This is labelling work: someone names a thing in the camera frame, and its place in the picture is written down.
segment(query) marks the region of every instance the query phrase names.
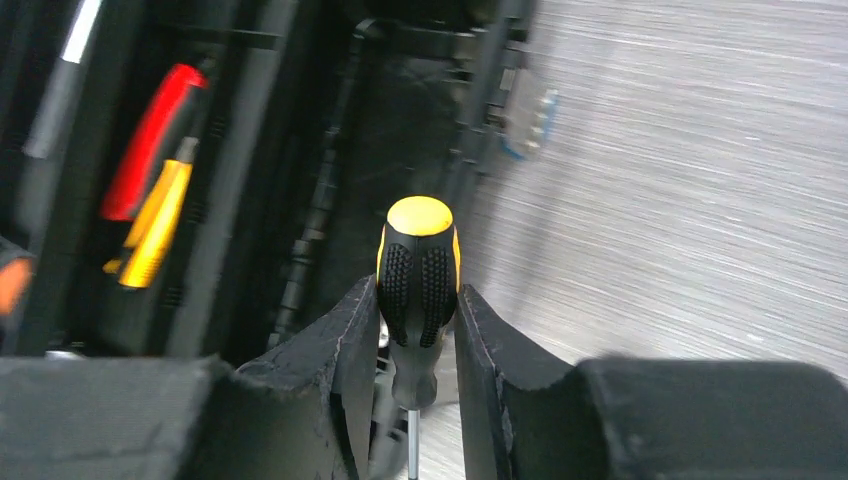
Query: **tool handle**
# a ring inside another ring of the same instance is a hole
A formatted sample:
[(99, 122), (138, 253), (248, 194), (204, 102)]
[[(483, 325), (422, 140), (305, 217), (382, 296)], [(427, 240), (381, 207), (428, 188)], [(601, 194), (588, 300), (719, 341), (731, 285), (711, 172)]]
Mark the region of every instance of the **tool handle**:
[(0, 237), (0, 316), (12, 313), (29, 285), (32, 258), (26, 250)]
[(100, 207), (100, 216), (132, 221), (153, 189), (166, 159), (191, 133), (207, 81), (185, 64), (174, 66), (151, 101)]
[(104, 272), (117, 275), (118, 283), (123, 287), (134, 290), (147, 288), (153, 283), (173, 242), (191, 171), (191, 164), (177, 160), (166, 162), (165, 170), (154, 187), (156, 195), (151, 194), (148, 199), (148, 202), (158, 202), (156, 210), (147, 212), (145, 205), (135, 223), (149, 217), (146, 225), (139, 227), (135, 237), (130, 232), (121, 258), (103, 266)]
[(434, 370), (460, 285), (459, 237), (450, 209), (407, 197), (389, 210), (377, 254), (377, 301), (397, 367), (392, 394), (420, 410), (436, 400)]

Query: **brushed metal surface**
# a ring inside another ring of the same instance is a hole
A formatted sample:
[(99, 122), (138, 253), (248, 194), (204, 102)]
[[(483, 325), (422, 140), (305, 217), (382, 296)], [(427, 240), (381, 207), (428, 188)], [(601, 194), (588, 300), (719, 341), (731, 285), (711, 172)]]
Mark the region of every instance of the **brushed metal surface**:
[[(848, 378), (848, 4), (549, 0), (537, 25), (556, 127), (481, 189), (466, 278), (567, 361)], [(464, 478), (458, 408), (422, 434), (422, 478)]]

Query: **metal shaft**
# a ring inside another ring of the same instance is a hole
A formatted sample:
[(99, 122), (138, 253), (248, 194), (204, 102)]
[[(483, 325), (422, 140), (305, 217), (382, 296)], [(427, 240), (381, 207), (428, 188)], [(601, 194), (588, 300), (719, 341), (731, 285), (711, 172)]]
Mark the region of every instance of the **metal shaft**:
[(421, 438), (418, 430), (419, 420), (421, 420), (420, 410), (408, 411), (409, 480), (418, 480), (418, 440)]

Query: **black tool case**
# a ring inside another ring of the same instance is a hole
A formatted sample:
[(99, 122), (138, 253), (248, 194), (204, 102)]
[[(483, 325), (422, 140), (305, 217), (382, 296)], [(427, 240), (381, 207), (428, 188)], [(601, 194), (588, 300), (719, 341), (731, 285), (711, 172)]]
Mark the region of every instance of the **black tool case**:
[[(37, 273), (6, 351), (219, 353), (239, 364), (374, 270), (398, 198), (439, 196), (462, 224), (535, 1), (104, 0), (103, 9), (80, 108), (51, 159), (56, 178), (42, 179), (45, 218), (25, 243)], [(183, 213), (154, 284), (126, 291), (102, 265), (129, 225), (99, 219), (99, 202), (161, 79), (198, 51), (217, 68)], [(31, 119), (20, 118), (25, 131)], [(19, 149), (7, 147), (27, 162)]]

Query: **screwdriver handle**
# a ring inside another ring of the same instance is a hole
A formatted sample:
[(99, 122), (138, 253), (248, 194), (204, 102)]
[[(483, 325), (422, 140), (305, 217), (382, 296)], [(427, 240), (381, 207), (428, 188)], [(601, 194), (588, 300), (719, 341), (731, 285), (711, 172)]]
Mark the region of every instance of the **screwdriver handle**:
[(431, 197), (389, 210), (377, 253), (377, 302), (396, 373), (392, 395), (407, 410), (436, 400), (436, 362), (456, 310), (461, 255), (453, 214)]

